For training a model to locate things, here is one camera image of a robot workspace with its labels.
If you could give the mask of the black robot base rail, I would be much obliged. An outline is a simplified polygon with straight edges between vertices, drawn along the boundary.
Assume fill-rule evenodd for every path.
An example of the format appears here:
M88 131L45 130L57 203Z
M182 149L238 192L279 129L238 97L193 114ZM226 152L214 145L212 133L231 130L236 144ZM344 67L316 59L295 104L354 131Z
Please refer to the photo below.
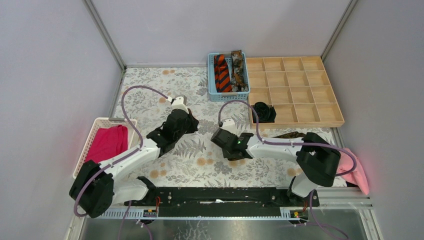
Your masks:
M159 217L280 217L281 208L302 210L320 206L312 199L288 195L277 187L156 187L141 200L125 206L151 207Z

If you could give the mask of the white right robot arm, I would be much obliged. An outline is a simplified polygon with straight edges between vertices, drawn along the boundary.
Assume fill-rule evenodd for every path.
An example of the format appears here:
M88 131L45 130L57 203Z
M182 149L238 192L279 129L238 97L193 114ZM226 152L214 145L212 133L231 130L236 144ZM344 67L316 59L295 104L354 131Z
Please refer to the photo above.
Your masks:
M229 161L271 158L296 162L302 172L293 178L286 193L293 206L301 205L317 187L332 187L341 158L338 150L313 132L296 138L269 138L249 132L236 135L219 128L211 141Z

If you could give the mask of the black gold patterned tie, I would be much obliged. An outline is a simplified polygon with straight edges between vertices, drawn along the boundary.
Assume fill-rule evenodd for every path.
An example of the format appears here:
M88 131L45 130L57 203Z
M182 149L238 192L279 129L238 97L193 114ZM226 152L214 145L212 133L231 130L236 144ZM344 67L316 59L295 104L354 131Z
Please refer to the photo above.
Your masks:
M302 143L305 136L306 134L295 131L276 137L266 137L265 140L277 143L272 145L261 142L257 135L242 133L231 148L222 152L224 158L229 161L259 158L290 160L296 158L296 153L301 150L300 146L294 144Z

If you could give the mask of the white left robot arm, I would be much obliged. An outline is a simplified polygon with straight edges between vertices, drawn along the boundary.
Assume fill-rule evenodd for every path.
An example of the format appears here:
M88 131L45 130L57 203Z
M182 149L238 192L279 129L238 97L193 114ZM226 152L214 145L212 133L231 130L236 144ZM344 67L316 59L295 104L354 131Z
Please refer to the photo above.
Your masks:
M85 162L69 190L69 196L74 200L74 214L97 218L115 204L134 200L144 206L152 204L155 192L147 183L123 178L170 152L183 135L198 131L198 125L199 121L189 108L173 109L166 121L151 131L140 146L100 163Z

